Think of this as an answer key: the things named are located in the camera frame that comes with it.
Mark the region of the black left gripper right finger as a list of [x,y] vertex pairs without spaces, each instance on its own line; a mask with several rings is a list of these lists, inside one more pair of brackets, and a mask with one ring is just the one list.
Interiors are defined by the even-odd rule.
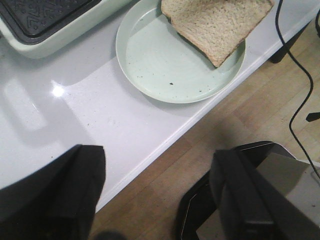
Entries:
[[240,152],[217,150],[209,185],[226,239],[318,240],[320,228]]

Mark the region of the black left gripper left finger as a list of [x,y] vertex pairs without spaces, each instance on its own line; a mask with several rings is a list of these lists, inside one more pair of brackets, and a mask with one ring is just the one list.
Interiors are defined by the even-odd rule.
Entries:
[[106,179],[102,146],[75,145],[0,190],[2,240],[86,240]]

